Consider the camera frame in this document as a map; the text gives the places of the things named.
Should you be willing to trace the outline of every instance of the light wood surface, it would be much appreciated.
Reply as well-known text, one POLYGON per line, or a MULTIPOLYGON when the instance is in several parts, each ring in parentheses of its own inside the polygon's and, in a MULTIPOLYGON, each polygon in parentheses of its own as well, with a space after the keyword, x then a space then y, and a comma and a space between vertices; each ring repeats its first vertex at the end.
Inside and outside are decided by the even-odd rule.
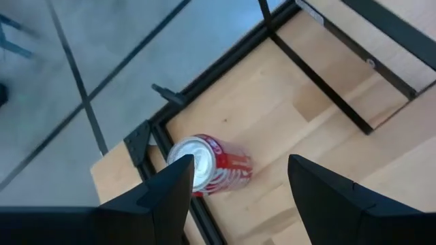
MULTIPOLYGON (((307 2, 417 91, 421 91, 436 80, 435 71, 340 0, 307 0, 307 2)), ((380 0, 379 2, 410 22, 415 28, 431 37, 436 37, 434 1, 380 0)))
MULTIPOLYGON (((280 35, 372 125, 385 121, 403 105, 403 98, 386 81, 313 25, 306 14, 295 20, 299 24, 288 23, 280 35), (309 37, 319 37, 320 42, 309 37), (312 48, 305 48, 305 42, 312 48), (342 66, 353 71, 347 73, 347 69, 344 76, 355 79, 341 78, 342 66)), ((403 69, 409 68, 410 63, 403 64, 403 69)), ((254 175, 248 186, 205 197, 230 244, 310 244, 287 179, 289 154, 301 154, 414 208, 436 211, 436 195, 428 188, 436 184, 435 105, 436 88, 431 88, 370 136, 363 135, 266 40, 167 126, 175 142, 207 133, 251 153, 254 175)), ((158 149, 149 148, 149 154, 161 170, 165 163, 158 149)), ((101 200, 138 183, 137 172, 128 170, 133 168, 128 159, 121 143, 93 168, 101 200)), ((185 232, 192 244, 204 243, 190 216, 185 232)))

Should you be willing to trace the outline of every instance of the metal bolt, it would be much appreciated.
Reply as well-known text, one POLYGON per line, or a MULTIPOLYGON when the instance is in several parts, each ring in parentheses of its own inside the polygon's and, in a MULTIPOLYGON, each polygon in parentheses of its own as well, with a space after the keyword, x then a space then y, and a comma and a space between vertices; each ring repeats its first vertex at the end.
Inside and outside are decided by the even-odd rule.
POLYGON ((367 59, 367 64, 370 65, 373 69, 375 69, 375 62, 372 59, 367 59))

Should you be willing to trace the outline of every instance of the metal bracket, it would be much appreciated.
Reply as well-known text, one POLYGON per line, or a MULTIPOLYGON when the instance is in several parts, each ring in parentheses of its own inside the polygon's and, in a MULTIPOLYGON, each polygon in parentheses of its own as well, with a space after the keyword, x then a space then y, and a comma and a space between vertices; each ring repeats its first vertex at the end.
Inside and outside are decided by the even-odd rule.
POLYGON ((166 99, 168 102, 174 104, 175 106, 183 108, 187 104, 186 97, 180 93, 175 93, 168 88, 162 88, 157 84, 152 84, 151 88, 154 91, 158 92, 162 96, 162 98, 166 99))
POLYGON ((149 146, 150 134, 150 122, 145 120, 124 139, 135 167, 144 163, 144 158, 149 146))

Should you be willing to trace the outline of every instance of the black metal frame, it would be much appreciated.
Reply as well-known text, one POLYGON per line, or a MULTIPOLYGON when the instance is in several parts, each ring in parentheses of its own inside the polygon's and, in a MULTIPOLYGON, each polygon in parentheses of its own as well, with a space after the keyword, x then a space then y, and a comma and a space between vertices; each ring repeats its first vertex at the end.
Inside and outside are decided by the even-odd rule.
MULTIPOLYGON (((418 96, 418 93, 404 82, 401 78, 390 71, 383 63, 378 61, 373 55, 369 54, 362 46, 351 39, 342 30, 336 27, 325 16, 316 12, 315 9, 304 1, 286 1, 278 7, 273 13, 270 13, 266 0, 258 0, 264 20, 248 33, 232 49, 225 53, 218 61, 211 65, 205 72, 199 75, 188 87, 181 91, 185 96, 187 107, 193 100, 201 95, 208 87, 214 84, 222 75, 231 70, 240 60, 246 57, 253 49, 260 45, 265 39, 271 40, 293 60, 299 68, 359 127, 364 133, 370 134, 373 128, 361 118, 347 103, 344 101, 319 75, 317 75, 277 34, 276 31, 295 16, 301 8, 309 11, 313 16, 323 18, 323 26, 333 35, 341 40, 347 47, 354 51, 363 61, 373 66, 374 70, 379 72, 389 83, 398 89, 409 101, 418 96)), ((129 149, 134 165, 138 168, 143 180, 150 178, 155 174, 155 168, 151 162, 147 146, 151 135, 155 138, 157 146, 164 159, 173 146, 173 141, 166 129, 167 122, 175 117, 183 108, 167 103, 152 118, 146 120, 142 125, 135 129, 125 138, 125 143, 129 149)), ((225 238, 219 230, 213 216, 201 197, 194 197, 190 207, 200 233, 206 244, 227 244, 225 238)), ((186 237, 183 236, 184 244, 188 244, 186 237)))
POLYGON ((374 0, 342 0, 344 4, 436 71, 436 43, 374 0))

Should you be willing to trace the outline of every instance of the red label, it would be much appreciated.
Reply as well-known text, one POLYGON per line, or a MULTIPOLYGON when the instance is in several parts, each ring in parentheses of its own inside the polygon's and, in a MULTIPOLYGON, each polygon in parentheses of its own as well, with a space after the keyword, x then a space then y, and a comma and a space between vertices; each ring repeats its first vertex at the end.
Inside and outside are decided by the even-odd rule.
POLYGON ((195 136, 208 143, 213 149, 216 161, 215 173, 212 180, 203 190, 195 192, 195 196, 239 189, 250 181, 253 171, 251 157, 242 148, 231 143, 216 140, 209 135, 201 134, 195 136))

